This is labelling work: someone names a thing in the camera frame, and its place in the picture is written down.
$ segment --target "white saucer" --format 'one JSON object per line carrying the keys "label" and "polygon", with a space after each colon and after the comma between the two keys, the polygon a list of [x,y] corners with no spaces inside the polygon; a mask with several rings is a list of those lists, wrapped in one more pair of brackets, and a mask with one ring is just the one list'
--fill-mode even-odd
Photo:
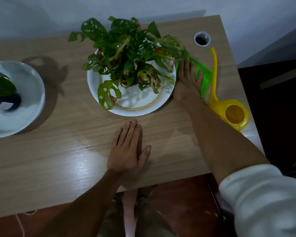
{"label": "white saucer", "polygon": [[45,88],[37,71],[22,62],[1,61],[0,72],[10,78],[22,99],[15,111],[0,110],[0,137],[5,137],[23,130],[40,115]]}
{"label": "white saucer", "polygon": [[[176,80],[175,67],[173,72],[169,73],[159,67],[155,61],[147,63],[152,64],[161,73],[169,76],[174,81]],[[90,70],[87,73],[87,77],[90,91],[97,102],[99,102],[98,87],[103,81],[110,80],[110,75],[101,76],[99,73]],[[157,110],[169,99],[174,89],[174,85],[170,84],[164,77],[160,76],[160,79],[161,87],[159,88],[159,94],[155,94],[151,87],[141,91],[138,88],[138,84],[127,89],[119,85],[122,98],[118,99],[115,107],[109,111],[120,116],[142,116]]]}

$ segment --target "forearm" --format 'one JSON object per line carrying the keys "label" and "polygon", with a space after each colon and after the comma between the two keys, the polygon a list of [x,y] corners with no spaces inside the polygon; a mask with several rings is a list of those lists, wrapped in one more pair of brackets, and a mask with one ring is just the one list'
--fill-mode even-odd
{"label": "forearm", "polygon": [[245,167],[269,164],[251,141],[221,120],[201,100],[187,101],[185,106],[203,158],[217,183]]}
{"label": "forearm", "polygon": [[96,236],[120,185],[120,175],[107,171],[94,187],[77,198],[36,236]]}

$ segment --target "wooden table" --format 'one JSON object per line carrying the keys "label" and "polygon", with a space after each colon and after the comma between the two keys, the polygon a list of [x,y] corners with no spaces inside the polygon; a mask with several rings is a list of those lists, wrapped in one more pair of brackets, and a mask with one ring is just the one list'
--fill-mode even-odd
{"label": "wooden table", "polygon": [[[220,16],[158,23],[161,35],[182,40],[193,56],[213,67],[210,48],[218,57],[217,96],[237,99],[249,109]],[[207,47],[193,36],[206,31]],[[0,44],[0,60],[34,67],[44,80],[46,104],[25,131],[0,138],[0,216],[71,202],[92,187],[106,169],[114,132],[126,121],[104,111],[92,97],[81,70],[94,49],[90,41],[68,43],[67,36]],[[209,172],[188,114],[171,101],[159,111],[137,118],[143,145],[151,157],[138,179],[119,191],[168,182]],[[253,121],[243,134],[262,150]]]}

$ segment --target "yellow watering can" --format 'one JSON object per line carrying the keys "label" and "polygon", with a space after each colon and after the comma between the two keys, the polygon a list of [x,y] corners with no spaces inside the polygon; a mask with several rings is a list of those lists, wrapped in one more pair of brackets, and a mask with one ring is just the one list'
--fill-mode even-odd
{"label": "yellow watering can", "polygon": [[249,112],[246,107],[237,100],[218,100],[216,96],[217,56],[214,48],[211,48],[210,52],[213,55],[214,67],[208,107],[219,115],[226,123],[231,125],[237,131],[241,131],[248,124]]}

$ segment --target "pothos plant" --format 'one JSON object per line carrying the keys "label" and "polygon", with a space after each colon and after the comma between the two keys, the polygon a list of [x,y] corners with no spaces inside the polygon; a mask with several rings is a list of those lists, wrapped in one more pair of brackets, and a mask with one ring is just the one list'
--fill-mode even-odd
{"label": "pothos plant", "polygon": [[108,20],[112,22],[110,31],[98,20],[90,18],[82,23],[81,32],[71,32],[68,39],[77,41],[81,36],[82,42],[87,37],[94,41],[93,47],[98,48],[96,54],[88,56],[82,69],[111,76],[111,80],[104,81],[98,88],[99,103],[104,109],[112,109],[122,97],[118,85],[128,88],[138,84],[140,90],[151,87],[158,94],[160,76],[175,84],[173,79],[146,62],[154,60],[167,72],[173,72],[173,61],[189,55],[181,41],[170,35],[161,37],[155,22],[147,29],[141,29],[134,17],[127,20],[111,16]]}
{"label": "pothos plant", "polygon": [[0,97],[10,96],[16,93],[15,85],[9,78],[0,72]]}

